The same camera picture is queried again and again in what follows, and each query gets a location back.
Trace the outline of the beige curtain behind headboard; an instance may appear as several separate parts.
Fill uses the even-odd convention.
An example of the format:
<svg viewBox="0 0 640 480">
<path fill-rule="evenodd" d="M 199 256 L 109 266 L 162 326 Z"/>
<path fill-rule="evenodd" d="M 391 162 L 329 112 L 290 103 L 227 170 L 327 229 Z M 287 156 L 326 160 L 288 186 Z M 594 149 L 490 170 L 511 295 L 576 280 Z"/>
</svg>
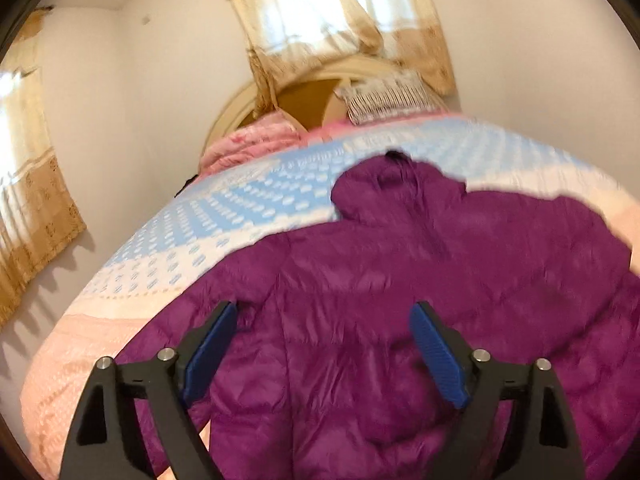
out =
<svg viewBox="0 0 640 480">
<path fill-rule="evenodd" d="M 229 0 L 244 29 L 255 115 L 322 66 L 362 54 L 416 70 L 440 96 L 456 92 L 433 0 Z"/>
</svg>

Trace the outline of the folded pink blanket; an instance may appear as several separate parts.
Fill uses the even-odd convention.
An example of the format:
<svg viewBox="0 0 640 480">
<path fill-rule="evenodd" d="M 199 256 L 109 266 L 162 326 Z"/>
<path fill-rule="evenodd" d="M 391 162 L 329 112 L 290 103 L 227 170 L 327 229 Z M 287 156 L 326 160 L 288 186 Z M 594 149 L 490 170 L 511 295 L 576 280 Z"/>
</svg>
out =
<svg viewBox="0 0 640 480">
<path fill-rule="evenodd" d="M 307 134 L 297 120 L 283 110 L 276 110 L 210 144 L 198 163 L 198 174 L 201 177 L 218 174 L 292 148 L 301 144 Z"/>
</svg>

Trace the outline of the striped grey pillow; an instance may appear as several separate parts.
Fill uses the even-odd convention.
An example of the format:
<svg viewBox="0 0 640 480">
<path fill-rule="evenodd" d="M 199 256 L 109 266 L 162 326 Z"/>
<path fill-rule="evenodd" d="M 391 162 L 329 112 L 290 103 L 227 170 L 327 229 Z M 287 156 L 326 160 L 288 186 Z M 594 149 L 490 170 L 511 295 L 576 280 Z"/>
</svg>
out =
<svg viewBox="0 0 640 480">
<path fill-rule="evenodd" d="M 346 116 L 356 126 L 447 109 L 415 70 L 367 78 L 348 87 L 338 87 L 334 93 L 344 102 Z"/>
</svg>

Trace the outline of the beige curtain side window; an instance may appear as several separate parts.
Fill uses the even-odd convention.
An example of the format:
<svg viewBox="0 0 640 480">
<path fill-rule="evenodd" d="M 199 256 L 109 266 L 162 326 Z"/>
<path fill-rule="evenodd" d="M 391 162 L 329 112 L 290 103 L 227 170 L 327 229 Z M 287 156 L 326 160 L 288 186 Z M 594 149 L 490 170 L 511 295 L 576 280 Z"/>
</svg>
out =
<svg viewBox="0 0 640 480">
<path fill-rule="evenodd" d="M 1 323 L 29 283 L 86 229 L 50 139 L 43 106 L 40 32 L 29 15 L 1 62 Z"/>
</svg>

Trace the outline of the purple hooded puffer jacket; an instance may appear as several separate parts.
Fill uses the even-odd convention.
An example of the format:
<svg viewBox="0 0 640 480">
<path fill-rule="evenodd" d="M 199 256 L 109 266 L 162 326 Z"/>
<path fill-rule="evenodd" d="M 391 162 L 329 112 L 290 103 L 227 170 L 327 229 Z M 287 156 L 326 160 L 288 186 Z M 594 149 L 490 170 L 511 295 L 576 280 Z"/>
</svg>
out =
<svg viewBox="0 0 640 480">
<path fill-rule="evenodd" d="M 470 191 L 400 153 L 345 171 L 331 198 L 336 221 L 225 256 L 118 355 L 152 358 L 238 307 L 190 411 L 226 478 L 420 478 L 454 419 L 410 334 L 422 300 L 497 359 L 549 359 L 588 477 L 612 471 L 639 431 L 639 280 L 595 211 Z"/>
</svg>

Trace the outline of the cream wooden headboard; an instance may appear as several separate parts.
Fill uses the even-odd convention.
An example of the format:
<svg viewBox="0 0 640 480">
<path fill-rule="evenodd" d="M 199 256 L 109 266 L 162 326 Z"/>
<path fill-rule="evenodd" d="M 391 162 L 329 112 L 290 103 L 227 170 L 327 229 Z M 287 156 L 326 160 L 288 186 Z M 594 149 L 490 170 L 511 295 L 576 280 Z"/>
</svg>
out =
<svg viewBox="0 0 640 480">
<path fill-rule="evenodd" d="M 399 71 L 399 65 L 382 58 L 354 55 L 294 81 L 277 95 L 278 107 L 306 130 L 323 127 L 346 118 L 346 106 L 335 95 L 336 88 L 350 87 L 366 79 L 382 78 Z M 210 144 L 255 121 L 256 96 L 254 81 L 232 96 L 210 128 L 202 154 Z"/>
</svg>

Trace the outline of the polka dot duvet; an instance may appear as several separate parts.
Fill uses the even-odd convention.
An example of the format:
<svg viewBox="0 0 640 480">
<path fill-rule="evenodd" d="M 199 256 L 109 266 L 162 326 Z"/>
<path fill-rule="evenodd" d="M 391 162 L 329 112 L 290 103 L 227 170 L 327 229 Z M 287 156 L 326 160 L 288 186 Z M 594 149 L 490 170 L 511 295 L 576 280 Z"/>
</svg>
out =
<svg viewBox="0 0 640 480">
<path fill-rule="evenodd" d="M 639 203 L 613 178 L 558 148 L 488 122 L 440 114 L 315 131 L 306 146 L 258 158 L 191 184 L 138 229 L 90 280 L 32 359 L 21 392 L 29 459 L 58 476 L 81 389 L 100 356 L 112 356 L 170 300 L 228 252 L 334 216 L 337 176 L 397 148 L 434 162 L 473 190 L 570 195 L 631 246 Z"/>
</svg>

